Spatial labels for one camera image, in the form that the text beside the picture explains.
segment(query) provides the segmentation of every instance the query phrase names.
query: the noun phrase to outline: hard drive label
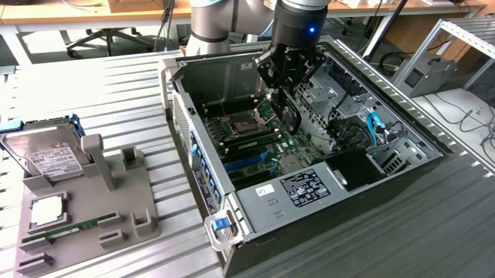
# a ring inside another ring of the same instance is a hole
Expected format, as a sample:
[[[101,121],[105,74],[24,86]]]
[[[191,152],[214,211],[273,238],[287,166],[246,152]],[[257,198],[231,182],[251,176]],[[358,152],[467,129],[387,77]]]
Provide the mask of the hard drive label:
[[[297,207],[303,207],[331,194],[313,169],[281,182]]]
[[[38,168],[38,171],[46,177],[54,177],[83,170],[71,147],[28,153],[27,157]]]

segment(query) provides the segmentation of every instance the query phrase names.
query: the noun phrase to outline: circuit board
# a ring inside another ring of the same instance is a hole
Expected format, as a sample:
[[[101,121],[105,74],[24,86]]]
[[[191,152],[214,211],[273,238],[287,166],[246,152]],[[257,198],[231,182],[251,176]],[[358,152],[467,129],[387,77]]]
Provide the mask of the circuit board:
[[[287,174],[289,168],[282,161],[290,159],[302,168],[322,155],[305,131],[301,130],[297,135],[287,132],[266,99],[259,101],[255,109],[207,118],[205,124],[238,190]],[[263,145],[250,145],[250,140],[245,140],[250,146],[247,150],[234,155],[226,153],[225,144],[242,138],[243,133],[250,138],[255,137],[257,143]]]
[[[85,221],[82,223],[77,223],[77,224],[64,226],[64,227],[54,229],[48,232],[38,233],[34,236],[24,238],[22,240],[22,242],[27,243],[27,242],[31,242],[31,241],[34,241],[36,239],[40,239],[43,237],[51,239],[51,238],[55,238],[55,237],[60,237],[63,235],[69,235],[69,234],[75,233],[75,232],[81,232],[83,230],[87,230],[87,229],[91,229],[91,228],[97,227],[98,222],[101,220],[109,219],[109,218],[115,217],[115,216],[117,216],[117,214],[111,213],[111,214],[107,214],[105,216],[97,217],[97,218],[94,218],[89,221]]]

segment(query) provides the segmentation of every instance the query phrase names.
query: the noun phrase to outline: hard drive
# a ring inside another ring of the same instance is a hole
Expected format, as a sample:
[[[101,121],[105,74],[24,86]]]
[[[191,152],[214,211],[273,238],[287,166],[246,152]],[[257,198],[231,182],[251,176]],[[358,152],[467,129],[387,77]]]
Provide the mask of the hard drive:
[[[15,120],[0,125],[0,148],[28,177],[43,175],[59,181],[81,175],[82,167],[93,162],[81,148],[82,136],[77,115],[27,123]]]

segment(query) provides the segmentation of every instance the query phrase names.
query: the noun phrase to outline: cpu tray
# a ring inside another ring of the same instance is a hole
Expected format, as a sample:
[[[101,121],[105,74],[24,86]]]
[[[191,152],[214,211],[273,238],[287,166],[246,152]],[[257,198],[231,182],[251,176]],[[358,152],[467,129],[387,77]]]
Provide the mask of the cpu tray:
[[[99,134],[82,138],[82,148],[95,163],[81,176],[23,180],[16,277],[39,277],[161,234],[142,151],[127,148],[105,158]],[[62,213],[34,224],[34,206]]]

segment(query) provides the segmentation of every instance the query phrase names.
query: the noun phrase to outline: gray machine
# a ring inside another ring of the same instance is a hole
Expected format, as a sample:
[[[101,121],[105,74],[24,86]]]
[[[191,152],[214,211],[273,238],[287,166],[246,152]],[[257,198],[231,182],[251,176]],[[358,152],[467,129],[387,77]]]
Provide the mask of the gray machine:
[[[285,89],[259,77],[259,47],[163,62],[167,116],[226,276],[390,200],[450,153],[341,42],[322,40],[322,67]]]
[[[402,62],[393,77],[393,83],[403,72],[411,59]],[[455,61],[443,59],[439,55],[427,55],[418,59],[406,80],[397,85],[399,90],[411,98],[437,93],[453,73],[458,70]]]

